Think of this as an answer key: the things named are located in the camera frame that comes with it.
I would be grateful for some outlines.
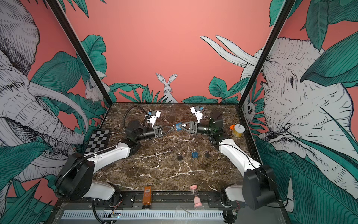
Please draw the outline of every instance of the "black padlock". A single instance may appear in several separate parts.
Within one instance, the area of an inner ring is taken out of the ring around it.
[[[205,153],[205,157],[206,157],[206,158],[209,158],[209,157],[210,157],[210,154],[209,154],[208,151],[205,151],[204,153]]]
[[[178,161],[181,161],[181,160],[183,160],[183,156],[180,154],[180,153],[178,153],[178,157],[177,157],[177,160]]]

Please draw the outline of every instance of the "yellow can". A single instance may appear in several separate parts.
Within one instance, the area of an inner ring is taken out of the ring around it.
[[[232,129],[232,134],[236,137],[241,137],[244,132],[245,128],[241,124],[236,124]]]

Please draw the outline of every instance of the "brown marble surface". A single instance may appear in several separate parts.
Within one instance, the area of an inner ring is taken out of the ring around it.
[[[116,145],[125,138],[122,119],[127,108],[133,104],[113,104],[103,128],[112,131],[108,146]],[[172,126],[179,122],[196,121],[187,104],[138,104],[146,111],[161,111],[161,117],[156,125]],[[225,105],[210,105],[206,109],[209,116],[213,109],[222,111]],[[229,126],[240,123],[234,105],[227,105],[223,112],[224,129],[231,135],[236,144],[248,152],[245,137],[232,136]],[[144,119],[144,112],[133,108],[127,117],[129,121]],[[241,184],[242,176],[231,161],[217,151],[210,142],[203,140],[200,135],[192,135],[183,130],[172,131],[163,138],[141,141],[141,148],[131,157],[116,161],[95,173],[94,179],[109,181],[122,190],[143,190],[144,186],[151,185],[153,190],[190,190],[193,184],[198,190],[221,190],[231,184]],[[192,158],[192,151],[199,153],[199,158]],[[206,158],[207,150],[211,157]],[[183,155],[183,160],[177,160],[177,154]]]

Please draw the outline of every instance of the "checkerboard calibration pattern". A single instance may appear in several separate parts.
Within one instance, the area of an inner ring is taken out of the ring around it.
[[[111,136],[109,129],[97,129],[92,132],[85,153],[98,152],[105,149]]]

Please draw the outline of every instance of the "padlock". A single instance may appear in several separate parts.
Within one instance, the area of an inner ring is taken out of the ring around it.
[[[209,157],[210,157],[210,154],[209,154],[208,151],[205,151],[204,153],[205,153],[205,157],[206,157],[206,158],[209,158]]]
[[[192,158],[193,158],[193,159],[196,159],[196,158],[198,158],[198,157],[199,157],[199,154],[196,152],[195,149],[193,149]]]
[[[177,157],[177,160],[178,161],[181,161],[181,160],[183,160],[183,156],[180,154],[180,153],[178,153],[178,157]]]

